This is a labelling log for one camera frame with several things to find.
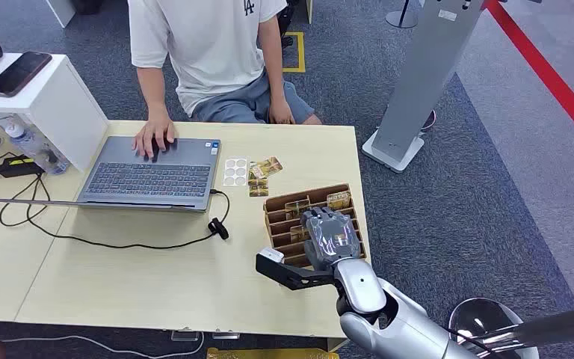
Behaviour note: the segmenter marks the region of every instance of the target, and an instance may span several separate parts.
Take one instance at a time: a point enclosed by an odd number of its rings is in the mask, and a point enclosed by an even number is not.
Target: water bottle
[[[69,161],[45,136],[14,121],[3,123],[3,129],[10,142],[48,174],[62,174],[69,167]]]

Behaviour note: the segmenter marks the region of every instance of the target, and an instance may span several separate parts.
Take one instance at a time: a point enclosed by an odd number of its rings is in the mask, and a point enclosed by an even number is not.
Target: stanchion
[[[414,28],[417,26],[417,15],[414,13],[407,13],[409,1],[410,0],[406,0],[402,11],[387,13],[386,21],[390,25],[393,25],[396,28]]]

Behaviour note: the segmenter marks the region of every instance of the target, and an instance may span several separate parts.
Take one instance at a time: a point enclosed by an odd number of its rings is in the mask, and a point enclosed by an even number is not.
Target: person's right hand
[[[155,136],[155,141],[160,150],[166,150],[164,143],[164,134],[166,134],[166,141],[173,143],[175,138],[175,126],[173,121],[168,117],[166,108],[151,111],[149,109],[149,119],[133,138],[133,150],[138,150],[140,156],[148,155],[151,159],[152,153],[152,138]]]

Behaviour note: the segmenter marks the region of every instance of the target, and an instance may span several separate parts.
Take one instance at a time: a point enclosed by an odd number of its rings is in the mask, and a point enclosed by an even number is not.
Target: smartphone
[[[50,54],[26,52],[0,74],[0,96],[19,93],[52,59]]]

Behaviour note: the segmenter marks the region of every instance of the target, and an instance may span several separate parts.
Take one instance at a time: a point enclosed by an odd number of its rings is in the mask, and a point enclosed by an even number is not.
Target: black cable clip
[[[221,222],[219,222],[219,220],[216,217],[212,219],[212,222],[208,223],[208,229],[212,234],[219,233],[219,236],[221,236],[222,239],[229,238],[229,233],[227,232],[227,229],[223,226]]]

